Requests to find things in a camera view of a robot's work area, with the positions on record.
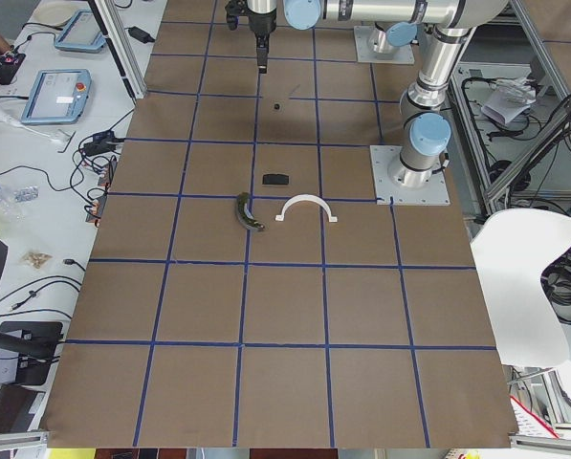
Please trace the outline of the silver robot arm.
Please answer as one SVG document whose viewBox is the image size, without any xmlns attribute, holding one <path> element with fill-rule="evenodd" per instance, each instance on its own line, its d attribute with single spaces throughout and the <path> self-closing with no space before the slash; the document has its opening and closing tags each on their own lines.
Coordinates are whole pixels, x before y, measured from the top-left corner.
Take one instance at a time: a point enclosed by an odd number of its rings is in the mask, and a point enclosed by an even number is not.
<svg viewBox="0 0 571 459">
<path fill-rule="evenodd" d="M 236 27 L 239 16 L 248 18 L 261 74 L 268 70 L 270 36 L 276 28 L 278 7 L 284 9 L 288 24 L 298 30 L 311 29 L 319 20 L 408 21 L 451 27 L 463 11 L 461 1 L 232 1 L 227 12 L 231 28 Z"/>
<path fill-rule="evenodd" d="M 401 97 L 405 129 L 399 157 L 389 176 L 398 186 L 421 188 L 432 176 L 433 165 L 450 141 L 451 128 L 439 110 L 456 64 L 475 29 L 494 19 L 504 1 L 417 1 L 411 22 L 431 24 L 433 32 L 416 80 Z"/>
</svg>

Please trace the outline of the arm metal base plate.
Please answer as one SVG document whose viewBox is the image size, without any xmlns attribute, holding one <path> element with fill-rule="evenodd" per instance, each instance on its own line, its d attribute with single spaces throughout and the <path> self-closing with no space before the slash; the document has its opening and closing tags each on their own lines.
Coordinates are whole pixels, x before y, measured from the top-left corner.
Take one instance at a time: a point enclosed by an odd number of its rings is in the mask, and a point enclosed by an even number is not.
<svg viewBox="0 0 571 459">
<path fill-rule="evenodd" d="M 409 43 L 403 46 L 391 45 L 387 33 L 374 25 L 355 26 L 354 38 L 357 61 L 360 63 L 384 63 L 397 65 L 413 65 L 415 58 Z"/>
<path fill-rule="evenodd" d="M 400 145 L 371 145 L 370 157 L 377 205 L 448 206 L 448 193 L 439 157 L 426 171 L 401 163 Z"/>
</svg>

